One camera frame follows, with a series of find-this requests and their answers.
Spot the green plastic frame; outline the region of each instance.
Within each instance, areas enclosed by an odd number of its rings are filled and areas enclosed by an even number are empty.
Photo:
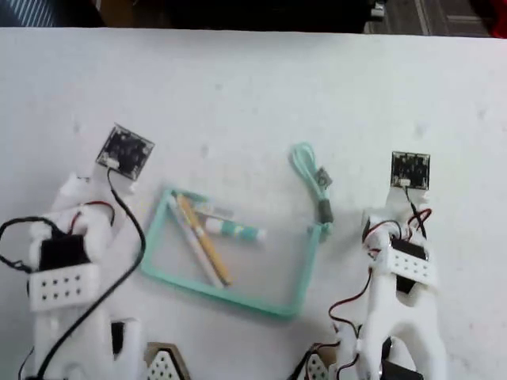
[[[263,313],[271,314],[276,317],[282,318],[294,317],[301,310],[301,306],[303,305],[304,297],[307,292],[308,284],[310,283],[310,277],[314,266],[315,252],[317,250],[320,235],[322,232],[322,228],[320,225],[315,224],[311,228],[307,249],[307,259],[301,274],[301,278],[298,284],[296,285],[297,289],[295,293],[294,302],[290,306],[273,305],[269,302],[264,302],[260,299],[239,296],[234,292],[228,291],[227,289],[218,289],[216,287],[213,287],[212,285],[208,285],[206,283],[202,283],[199,281],[183,279],[175,275],[168,275],[163,271],[157,269],[151,263],[151,258],[157,247],[158,237],[160,236],[161,228],[164,227],[166,217],[167,215],[170,214],[170,209],[167,207],[167,200],[168,197],[171,196],[171,192],[173,190],[178,190],[179,192],[182,192],[183,194],[185,194],[185,196],[189,197],[192,200],[208,201],[208,198],[193,192],[182,191],[175,188],[167,188],[164,191],[162,199],[158,203],[157,211],[155,212],[155,216],[151,222],[150,229],[148,230],[147,234],[146,252],[144,253],[144,259],[143,262],[141,263],[141,270],[146,275],[159,279],[165,283],[170,283],[177,287],[189,289],[191,291],[196,291],[208,296],[220,298],[224,301],[233,302],[235,304],[259,310]]]

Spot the circuit board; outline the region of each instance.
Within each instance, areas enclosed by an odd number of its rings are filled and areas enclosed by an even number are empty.
[[[97,164],[135,181],[153,148],[151,141],[116,124],[97,157]]]
[[[391,187],[429,190],[429,154],[393,152]]]

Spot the pencil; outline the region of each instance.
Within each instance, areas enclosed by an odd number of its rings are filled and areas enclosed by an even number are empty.
[[[216,271],[216,274],[222,280],[224,285],[231,285],[232,280],[229,276],[229,271],[227,267],[222,262],[222,258],[216,252],[215,246],[212,243],[212,240],[204,231],[203,227],[199,223],[199,219],[197,218],[196,213],[193,211],[192,207],[188,200],[182,194],[176,195],[176,201],[180,206],[183,214],[185,215],[185,219],[189,223],[190,227],[192,227],[195,232],[197,239],[199,239],[200,245],[203,247],[203,250],[208,255],[208,259],[211,261],[213,268]]]

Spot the mint green cable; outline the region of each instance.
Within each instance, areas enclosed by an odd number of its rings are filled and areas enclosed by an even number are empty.
[[[321,187],[315,179],[315,175],[318,172],[315,163],[315,153],[308,142],[300,142],[292,147],[291,163],[294,170],[303,178],[304,182],[310,188],[314,197],[319,202],[319,205],[322,201],[327,201],[329,203],[329,192],[327,189]],[[333,222],[324,222],[321,224],[322,232],[330,234],[333,229]]]

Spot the perforated plate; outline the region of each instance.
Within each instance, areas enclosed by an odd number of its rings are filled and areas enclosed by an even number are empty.
[[[436,270],[432,263],[396,249],[384,249],[376,260],[377,265],[396,275],[418,283],[436,286]]]
[[[99,269],[96,264],[36,272],[30,275],[30,307],[45,311],[92,302],[99,291]]]
[[[320,356],[313,354],[308,360],[308,374],[310,380],[328,380],[328,371]],[[304,367],[299,374],[298,380],[304,380],[305,370]]]
[[[167,351],[159,351],[148,368],[148,380],[181,380]]]

